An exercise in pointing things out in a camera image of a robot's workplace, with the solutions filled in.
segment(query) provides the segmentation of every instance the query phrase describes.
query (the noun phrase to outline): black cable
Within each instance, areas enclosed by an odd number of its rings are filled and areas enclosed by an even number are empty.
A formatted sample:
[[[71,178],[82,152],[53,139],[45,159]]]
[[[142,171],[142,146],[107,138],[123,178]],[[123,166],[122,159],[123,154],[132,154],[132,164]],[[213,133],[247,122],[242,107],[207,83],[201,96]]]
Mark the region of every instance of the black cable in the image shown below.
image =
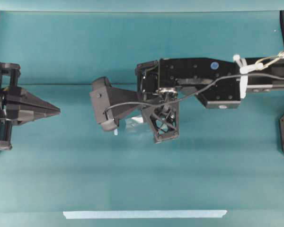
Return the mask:
[[[272,79],[279,79],[279,80],[284,80],[284,77],[279,77],[279,76],[274,76],[274,75],[270,75],[267,73],[260,73],[260,72],[255,72],[255,73],[249,73],[249,74],[236,74],[236,75],[230,75],[230,76],[223,76],[220,78],[217,78],[216,80],[214,80],[213,82],[211,82],[210,84],[206,85],[204,88],[197,90],[189,95],[186,95],[182,98],[178,98],[176,100],[173,101],[168,101],[168,102],[164,102],[164,103],[160,103],[160,104],[150,104],[150,103],[146,103],[146,102],[124,102],[124,103],[118,103],[115,105],[112,105],[108,108],[105,109],[105,112],[107,112],[108,110],[121,106],[121,105],[147,105],[147,106],[152,106],[152,107],[159,107],[162,105],[166,105],[166,104],[172,104],[172,103],[177,103],[180,101],[183,101],[189,97],[192,96],[196,96],[204,91],[206,91],[207,89],[209,89],[211,86],[215,85],[216,82],[223,80],[223,79],[231,79],[231,78],[240,78],[242,76],[249,76],[249,77],[268,77],[268,78],[272,78]]]

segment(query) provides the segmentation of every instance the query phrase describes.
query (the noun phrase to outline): blue sticker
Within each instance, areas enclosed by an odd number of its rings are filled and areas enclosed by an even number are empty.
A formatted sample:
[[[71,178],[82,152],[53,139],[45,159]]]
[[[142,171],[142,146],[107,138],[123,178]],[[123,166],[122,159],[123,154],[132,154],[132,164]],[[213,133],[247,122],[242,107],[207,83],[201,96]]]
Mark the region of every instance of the blue sticker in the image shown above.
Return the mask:
[[[219,63],[216,62],[216,61],[212,62],[211,65],[210,65],[210,68],[212,70],[217,70],[219,68]]]

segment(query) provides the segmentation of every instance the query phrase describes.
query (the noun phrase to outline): wire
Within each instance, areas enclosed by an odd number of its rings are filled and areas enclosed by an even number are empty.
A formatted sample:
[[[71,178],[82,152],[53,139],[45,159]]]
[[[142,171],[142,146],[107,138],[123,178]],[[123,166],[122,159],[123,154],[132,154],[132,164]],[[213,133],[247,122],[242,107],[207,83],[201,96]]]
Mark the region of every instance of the wire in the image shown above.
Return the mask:
[[[259,60],[256,61],[255,65],[259,64],[259,63],[262,63],[263,61],[266,61],[266,60],[270,60],[272,59],[271,61],[269,61],[268,63],[266,64],[263,64],[263,66],[258,69],[258,70],[263,70],[263,69],[266,69],[268,68],[270,65],[276,63],[277,61],[281,60],[281,59],[284,59],[284,51],[281,51],[279,52],[278,55],[276,56],[270,56],[270,57],[265,57],[265,58],[261,58]]]
[[[279,79],[279,80],[284,80],[284,77],[279,77],[279,76],[274,76],[274,75],[270,75],[270,74],[267,74],[267,73],[249,73],[249,74],[236,74],[236,75],[230,75],[230,76],[223,76],[223,77],[220,77],[220,78],[217,78],[216,80],[214,80],[213,82],[211,82],[210,84],[206,85],[204,88],[200,89],[200,90],[197,90],[189,95],[186,95],[182,98],[178,98],[178,99],[175,99],[175,100],[172,100],[172,101],[168,101],[168,102],[164,102],[164,103],[160,103],[160,104],[150,104],[150,103],[146,103],[146,102],[124,102],[124,103],[118,103],[118,104],[115,104],[115,105],[112,105],[108,108],[105,109],[105,113],[112,109],[112,108],[115,108],[115,107],[118,107],[118,106],[122,106],[122,105],[146,105],[146,106],[152,106],[152,107],[160,107],[160,106],[163,106],[163,105],[167,105],[167,104],[172,104],[172,103],[177,103],[177,102],[180,102],[180,101],[183,101],[189,97],[192,97],[192,96],[196,96],[204,91],[206,91],[207,89],[209,89],[211,86],[215,85],[216,82],[220,81],[220,80],[223,80],[223,79],[231,79],[231,78],[240,78],[242,76],[249,76],[249,77],[268,77],[268,78],[271,78],[271,79]]]

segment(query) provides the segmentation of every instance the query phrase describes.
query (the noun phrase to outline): pointed black tool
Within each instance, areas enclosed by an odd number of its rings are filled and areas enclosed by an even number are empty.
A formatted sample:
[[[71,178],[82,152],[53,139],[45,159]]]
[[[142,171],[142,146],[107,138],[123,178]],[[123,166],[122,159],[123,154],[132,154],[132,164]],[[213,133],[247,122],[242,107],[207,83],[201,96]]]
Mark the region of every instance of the pointed black tool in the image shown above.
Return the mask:
[[[9,76],[9,86],[1,88],[2,76]],[[10,150],[11,130],[44,117],[58,115],[60,109],[18,87],[20,66],[0,63],[0,150]]]

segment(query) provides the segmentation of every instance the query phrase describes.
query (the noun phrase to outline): teal surface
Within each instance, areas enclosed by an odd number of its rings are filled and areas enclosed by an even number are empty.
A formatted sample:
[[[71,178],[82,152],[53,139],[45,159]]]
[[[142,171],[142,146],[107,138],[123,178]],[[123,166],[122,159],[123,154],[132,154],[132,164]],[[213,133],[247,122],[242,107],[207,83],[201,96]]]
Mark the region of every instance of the teal surface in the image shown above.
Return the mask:
[[[284,0],[0,0],[4,11],[211,12],[284,10]]]
[[[0,152],[0,212],[8,212],[0,213],[0,222],[8,218],[7,226],[29,226],[31,219],[39,226],[53,220],[61,226],[284,224],[277,124],[284,92],[248,95],[238,110],[206,110],[194,98],[186,100],[180,137],[153,144],[147,131],[103,132],[94,121],[89,86],[25,88],[62,113],[14,127],[13,150]],[[206,220],[65,220],[62,211],[70,210],[228,213]]]
[[[191,98],[180,104],[180,137],[153,144],[149,131],[103,132],[90,85],[27,85],[104,75],[135,82],[135,65],[159,57],[230,60],[282,48],[278,12],[1,13],[0,61],[20,63],[23,87],[62,113],[13,128],[13,149],[0,152],[0,227],[284,226],[284,92],[248,94],[237,110],[207,110]],[[213,219],[66,220],[62,212],[72,210],[228,212]]]
[[[283,49],[279,12],[186,14],[1,12],[0,61],[21,83],[136,82],[138,63],[159,58],[232,61]]]

